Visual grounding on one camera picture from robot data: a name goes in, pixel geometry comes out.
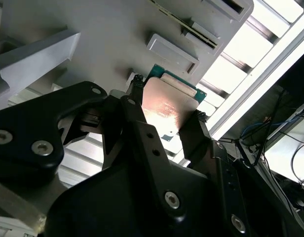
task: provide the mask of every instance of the mounting hole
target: mounting hole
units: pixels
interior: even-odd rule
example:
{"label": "mounting hole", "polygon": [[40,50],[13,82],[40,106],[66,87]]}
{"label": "mounting hole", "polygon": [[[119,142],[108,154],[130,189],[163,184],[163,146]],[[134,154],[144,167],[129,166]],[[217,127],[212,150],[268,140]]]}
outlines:
{"label": "mounting hole", "polygon": [[153,149],[153,150],[152,150],[152,153],[153,153],[155,156],[157,156],[157,157],[160,156],[160,152],[159,152],[158,150],[156,150],[156,149]]}
{"label": "mounting hole", "polygon": [[92,91],[94,93],[96,93],[96,94],[100,94],[101,93],[101,91],[99,89],[97,89],[97,88],[93,88]]}
{"label": "mounting hole", "polygon": [[235,190],[235,186],[233,183],[228,183],[229,187],[232,189],[232,190]]}
{"label": "mounting hole", "polygon": [[232,172],[227,169],[227,174],[230,175],[231,177],[233,176]]}
{"label": "mounting hole", "polygon": [[133,104],[133,105],[136,104],[136,102],[135,102],[134,100],[132,100],[132,99],[128,99],[128,102],[129,102],[130,104]]}

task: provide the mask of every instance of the slot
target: slot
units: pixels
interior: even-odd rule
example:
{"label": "slot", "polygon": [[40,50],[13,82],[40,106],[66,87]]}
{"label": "slot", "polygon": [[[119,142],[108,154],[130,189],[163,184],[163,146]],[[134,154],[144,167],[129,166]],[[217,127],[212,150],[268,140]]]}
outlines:
{"label": "slot", "polygon": [[229,7],[231,7],[234,11],[236,11],[238,14],[241,14],[241,12],[244,10],[243,7],[241,7],[239,4],[237,4],[233,0],[222,0],[225,4],[227,4]]}
{"label": "slot", "polygon": [[184,31],[183,32],[184,36],[186,38],[188,38],[190,41],[192,41],[193,43],[202,46],[203,44],[208,46],[209,48],[211,48],[212,50],[216,48],[216,46],[214,46],[213,44],[210,44],[208,42],[203,41],[200,37],[198,37],[196,34],[193,34],[193,32],[190,31]]}

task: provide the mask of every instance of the black mount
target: black mount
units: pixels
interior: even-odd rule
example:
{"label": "black mount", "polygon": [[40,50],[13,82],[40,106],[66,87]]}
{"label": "black mount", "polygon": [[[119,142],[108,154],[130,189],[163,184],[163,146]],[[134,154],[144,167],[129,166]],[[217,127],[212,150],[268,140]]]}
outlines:
{"label": "black mount", "polygon": [[[202,113],[179,131],[189,168],[169,161],[141,108],[142,78],[128,94],[82,82],[0,111],[0,130],[12,134],[0,145],[0,181],[26,189],[54,178],[63,146],[103,135],[103,171],[57,198],[44,236],[304,237],[255,168],[211,139]],[[41,140],[53,147],[44,157],[31,149]]]}

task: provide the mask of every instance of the bolt head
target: bolt head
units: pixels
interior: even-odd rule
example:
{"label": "bolt head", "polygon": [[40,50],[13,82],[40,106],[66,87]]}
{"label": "bolt head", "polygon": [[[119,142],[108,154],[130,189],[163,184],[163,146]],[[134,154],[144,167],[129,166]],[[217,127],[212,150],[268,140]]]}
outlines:
{"label": "bolt head", "polygon": [[220,148],[220,149],[223,149],[223,146],[220,142],[216,142],[217,146]]}
{"label": "bolt head", "polygon": [[245,225],[244,223],[241,221],[240,218],[238,218],[236,215],[232,215],[231,216],[231,222],[233,224],[233,226],[242,234],[245,233],[246,229],[245,229]]}
{"label": "bolt head", "polygon": [[180,200],[178,199],[177,195],[173,192],[168,191],[165,193],[165,201],[173,209],[177,209],[180,206]]}
{"label": "bolt head", "polygon": [[13,135],[5,130],[0,130],[0,145],[7,144],[13,140]]}
{"label": "bolt head", "polygon": [[96,93],[96,94],[100,94],[101,93],[100,89],[97,89],[97,88],[93,88],[92,91],[94,93]]}
{"label": "bolt head", "polygon": [[32,144],[32,151],[39,156],[48,156],[53,152],[53,146],[47,141],[36,141]]}

